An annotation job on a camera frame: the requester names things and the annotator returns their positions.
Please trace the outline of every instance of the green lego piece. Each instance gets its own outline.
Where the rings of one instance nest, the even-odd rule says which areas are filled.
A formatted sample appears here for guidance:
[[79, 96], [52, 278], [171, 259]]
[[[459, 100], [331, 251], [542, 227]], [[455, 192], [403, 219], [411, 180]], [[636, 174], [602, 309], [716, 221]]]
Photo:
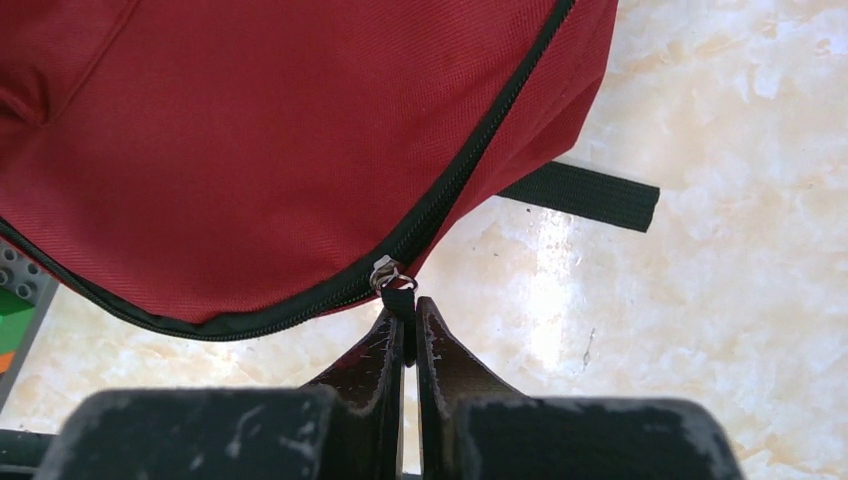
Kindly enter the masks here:
[[35, 307], [0, 288], [0, 355], [17, 350], [33, 313]]

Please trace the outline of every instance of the black nylon strap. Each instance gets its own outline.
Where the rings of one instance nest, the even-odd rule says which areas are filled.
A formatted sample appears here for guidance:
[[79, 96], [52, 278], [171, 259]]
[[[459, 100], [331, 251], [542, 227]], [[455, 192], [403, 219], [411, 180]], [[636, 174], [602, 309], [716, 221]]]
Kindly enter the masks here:
[[618, 227], [646, 232], [660, 189], [550, 162], [498, 194]]
[[403, 322], [404, 363], [407, 367], [411, 367], [415, 365], [418, 348], [415, 340], [415, 291], [409, 288], [403, 290], [384, 288], [380, 293], [383, 307]]

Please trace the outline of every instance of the white marble surface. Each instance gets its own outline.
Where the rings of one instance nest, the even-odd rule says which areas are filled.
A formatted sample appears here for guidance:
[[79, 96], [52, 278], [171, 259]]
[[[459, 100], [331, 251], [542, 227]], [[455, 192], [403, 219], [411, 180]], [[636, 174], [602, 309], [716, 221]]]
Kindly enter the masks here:
[[[848, 478], [846, 82], [848, 2], [622, 1], [569, 156], [660, 185], [650, 232], [492, 199], [436, 248], [421, 293], [527, 393], [690, 398], [749, 478]], [[377, 310], [204, 344], [61, 290], [0, 428], [55, 431], [109, 387], [298, 385]]]

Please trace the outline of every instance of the red backpack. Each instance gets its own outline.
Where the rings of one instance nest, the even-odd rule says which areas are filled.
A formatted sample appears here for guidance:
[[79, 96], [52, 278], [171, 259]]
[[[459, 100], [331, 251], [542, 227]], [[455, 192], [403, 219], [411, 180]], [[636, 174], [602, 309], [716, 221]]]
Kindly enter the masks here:
[[498, 193], [644, 231], [657, 189], [549, 163], [615, 12], [0, 2], [0, 237], [135, 325], [237, 340], [413, 276]]

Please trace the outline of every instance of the zipper pull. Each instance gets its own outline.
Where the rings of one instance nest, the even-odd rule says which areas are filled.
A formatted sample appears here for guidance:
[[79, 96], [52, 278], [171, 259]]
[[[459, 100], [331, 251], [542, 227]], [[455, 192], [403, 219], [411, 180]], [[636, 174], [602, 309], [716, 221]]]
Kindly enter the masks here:
[[398, 271], [398, 263], [394, 258], [383, 255], [382, 258], [374, 262], [374, 270], [371, 271], [371, 277], [368, 283], [371, 284], [371, 289], [377, 296], [383, 296], [383, 289], [394, 283], [396, 280], [406, 282], [396, 290], [411, 289], [413, 293], [418, 291], [418, 281], [414, 278], [404, 275]]
[[[374, 262], [374, 270], [368, 279], [371, 288], [383, 299], [383, 307], [403, 325], [403, 360], [407, 367], [415, 365], [418, 343], [415, 339], [415, 291], [418, 282], [398, 271], [400, 264], [384, 255]], [[395, 281], [405, 282], [397, 288], [389, 287]]]

